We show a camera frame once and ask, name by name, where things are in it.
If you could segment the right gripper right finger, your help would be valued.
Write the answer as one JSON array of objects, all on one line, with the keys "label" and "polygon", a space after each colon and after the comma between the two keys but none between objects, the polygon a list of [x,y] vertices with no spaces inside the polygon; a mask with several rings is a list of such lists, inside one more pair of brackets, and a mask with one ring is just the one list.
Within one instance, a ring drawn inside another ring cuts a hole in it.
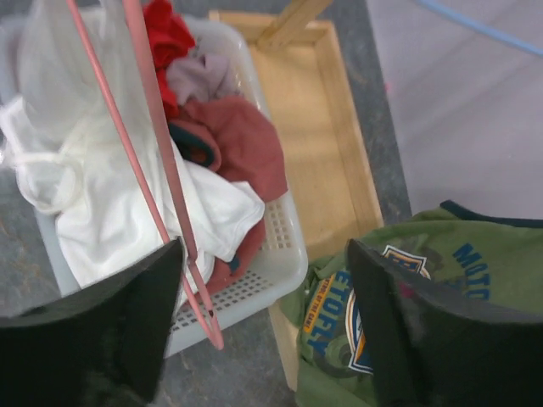
[{"label": "right gripper right finger", "polygon": [[346,246],[380,406],[540,406],[542,317],[404,270],[366,244]]}]

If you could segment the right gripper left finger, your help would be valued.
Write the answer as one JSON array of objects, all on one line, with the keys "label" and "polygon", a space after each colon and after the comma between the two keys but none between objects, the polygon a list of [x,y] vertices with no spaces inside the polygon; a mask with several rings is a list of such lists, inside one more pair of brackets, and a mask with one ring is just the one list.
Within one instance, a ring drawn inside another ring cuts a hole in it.
[{"label": "right gripper left finger", "polygon": [[183,268],[172,240],[66,297],[1,319],[3,406],[154,401]]}]

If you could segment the white plastic basket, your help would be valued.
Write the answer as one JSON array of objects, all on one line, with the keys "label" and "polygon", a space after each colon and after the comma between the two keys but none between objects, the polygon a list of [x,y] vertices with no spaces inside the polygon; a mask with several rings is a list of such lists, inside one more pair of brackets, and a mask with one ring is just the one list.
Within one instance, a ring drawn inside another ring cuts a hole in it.
[{"label": "white plastic basket", "polygon": [[[270,118],[264,93],[250,55],[248,43],[230,25],[218,21],[184,17],[196,37],[196,54],[217,53],[230,59],[233,74],[244,96]],[[16,51],[25,28],[24,14],[1,19],[1,99],[9,101],[18,91]],[[62,296],[79,289],[61,254],[54,218],[35,211],[37,227]],[[242,278],[212,296],[221,328],[228,328],[271,306],[293,291],[305,277],[308,259],[305,241],[291,192],[266,205],[266,240]],[[207,339],[188,305],[183,305],[171,328],[165,358]]]}]

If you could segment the pink wire hanger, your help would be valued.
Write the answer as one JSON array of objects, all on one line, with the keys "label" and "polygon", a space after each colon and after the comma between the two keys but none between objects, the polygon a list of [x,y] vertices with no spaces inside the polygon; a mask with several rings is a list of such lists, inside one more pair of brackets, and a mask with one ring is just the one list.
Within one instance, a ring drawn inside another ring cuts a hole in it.
[{"label": "pink wire hanger", "polygon": [[[162,240],[167,243],[170,241],[170,236],[165,228],[165,223],[160,216],[154,196],[150,191],[142,167],[138,161],[137,153],[132,146],[132,141],[127,133],[120,111],[118,110],[115,102],[115,98],[110,91],[107,77],[95,53],[92,41],[87,33],[86,25],[81,17],[81,13],[74,1],[68,1],[66,4],[71,13],[71,17],[74,20],[77,32],[81,38],[81,42],[85,48],[100,91],[103,95],[104,102],[120,136],[123,148],[126,151],[132,171],[137,178],[137,182],[143,193],[145,202],[148,205],[148,209],[153,217],[154,223],[157,226]],[[209,292],[205,286],[204,280],[197,265],[198,251],[193,236],[193,228],[190,223],[186,202],[183,196],[182,184],[176,166],[173,147],[171,146],[171,139],[166,123],[165,111],[163,109],[160,87],[155,74],[153,56],[144,22],[143,9],[141,3],[138,1],[124,1],[122,3],[122,7],[125,12],[126,24],[130,33],[132,48],[133,52],[135,53],[138,71],[143,84],[149,116],[158,143],[160,157],[165,171],[165,177],[171,192],[178,223],[182,229],[182,238],[185,242],[185,248],[188,253],[188,260],[186,261],[186,264],[188,265],[190,274],[199,290],[201,299],[196,299],[186,274],[182,273],[184,292],[187,294],[188,302],[191,305],[197,317],[197,321],[202,326],[207,338],[216,349],[222,350],[224,348],[224,340],[221,334],[219,321],[214,311],[214,306]]]}]

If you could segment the white tank top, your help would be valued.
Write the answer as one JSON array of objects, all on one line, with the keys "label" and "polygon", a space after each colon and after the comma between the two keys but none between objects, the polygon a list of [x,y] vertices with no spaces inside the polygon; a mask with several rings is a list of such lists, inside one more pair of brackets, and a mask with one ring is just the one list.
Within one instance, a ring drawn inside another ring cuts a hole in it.
[{"label": "white tank top", "polygon": [[[85,17],[165,228],[182,230],[149,118],[119,3]],[[33,3],[18,50],[18,94],[1,109],[7,161],[23,197],[55,219],[79,287],[140,260],[162,244],[96,76],[63,1]]]}]

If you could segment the rust red tank top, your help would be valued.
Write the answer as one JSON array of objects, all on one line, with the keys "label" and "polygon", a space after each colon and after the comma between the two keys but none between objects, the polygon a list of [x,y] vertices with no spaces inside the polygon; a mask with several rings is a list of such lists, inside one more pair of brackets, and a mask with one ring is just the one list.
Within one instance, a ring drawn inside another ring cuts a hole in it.
[{"label": "rust red tank top", "polygon": [[288,190],[273,124],[250,102],[190,99],[168,123],[210,293],[241,278],[266,237],[266,204]]}]

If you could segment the mauve pink tank top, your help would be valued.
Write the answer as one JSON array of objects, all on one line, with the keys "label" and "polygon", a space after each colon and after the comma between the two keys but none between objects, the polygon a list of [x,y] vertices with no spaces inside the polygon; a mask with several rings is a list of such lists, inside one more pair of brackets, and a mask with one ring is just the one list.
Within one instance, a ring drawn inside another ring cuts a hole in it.
[{"label": "mauve pink tank top", "polygon": [[241,94],[230,60],[213,53],[175,59],[166,69],[166,82],[178,105],[191,98],[206,103]]}]

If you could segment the light blue hanger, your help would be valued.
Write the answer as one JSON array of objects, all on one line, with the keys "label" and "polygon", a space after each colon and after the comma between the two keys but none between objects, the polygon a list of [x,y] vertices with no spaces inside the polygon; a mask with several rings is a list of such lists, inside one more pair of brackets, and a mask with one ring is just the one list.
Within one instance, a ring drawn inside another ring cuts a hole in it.
[{"label": "light blue hanger", "polygon": [[526,53],[535,56],[539,59],[542,58],[542,48],[523,41],[515,36],[507,34],[505,31],[497,30],[496,28],[484,24],[480,21],[467,17],[465,14],[461,14],[453,8],[446,7],[442,3],[429,0],[415,0],[414,3],[421,8],[428,10],[431,13],[438,15],[450,21],[453,24],[459,25],[470,31],[474,31],[477,34],[485,36],[492,41],[499,42],[500,44],[514,48],[522,53]]}]

